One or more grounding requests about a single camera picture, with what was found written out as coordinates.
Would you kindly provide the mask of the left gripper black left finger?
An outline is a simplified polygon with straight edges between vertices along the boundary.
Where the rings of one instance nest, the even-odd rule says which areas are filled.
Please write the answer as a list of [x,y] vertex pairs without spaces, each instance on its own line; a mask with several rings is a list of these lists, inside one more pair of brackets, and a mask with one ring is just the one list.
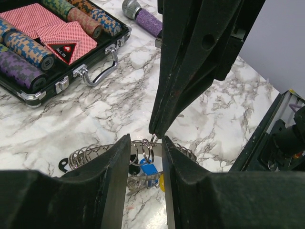
[[35,170],[0,173],[3,229],[119,229],[131,155],[130,135],[61,177]]

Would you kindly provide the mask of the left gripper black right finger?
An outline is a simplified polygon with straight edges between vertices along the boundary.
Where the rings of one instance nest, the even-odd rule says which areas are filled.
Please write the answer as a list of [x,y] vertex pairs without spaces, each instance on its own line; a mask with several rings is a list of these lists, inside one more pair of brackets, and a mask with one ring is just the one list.
[[213,173],[162,140],[170,229],[302,229],[303,172]]

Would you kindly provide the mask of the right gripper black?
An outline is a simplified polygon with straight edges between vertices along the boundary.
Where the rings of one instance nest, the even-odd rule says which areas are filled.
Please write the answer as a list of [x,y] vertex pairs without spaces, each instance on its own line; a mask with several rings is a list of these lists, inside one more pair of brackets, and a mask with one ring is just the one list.
[[165,0],[159,85],[149,132],[162,138],[195,77],[223,81],[237,58],[263,0]]

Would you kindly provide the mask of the silver disc keyring holder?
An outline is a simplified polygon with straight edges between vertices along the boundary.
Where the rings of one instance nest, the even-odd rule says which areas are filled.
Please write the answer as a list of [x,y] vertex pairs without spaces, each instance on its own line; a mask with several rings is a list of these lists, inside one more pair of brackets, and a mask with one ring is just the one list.
[[[96,157],[110,150],[110,148],[113,146],[114,144],[101,145],[95,143],[75,150],[67,157],[71,171],[89,163]],[[156,180],[159,179],[160,175],[163,173],[163,170],[161,168],[157,168],[155,166],[158,170],[157,174],[147,177],[146,176],[140,177],[140,174],[142,173],[140,168],[141,166],[140,161],[143,158],[146,160],[146,163],[149,164],[154,164],[156,159],[162,158],[162,144],[158,142],[158,138],[155,135],[153,135],[150,140],[148,139],[133,140],[131,143],[129,175],[127,178],[127,188],[129,190],[128,193],[129,196],[143,189],[147,189],[145,187],[144,188],[138,187],[139,181],[141,179],[147,178],[148,180]]]

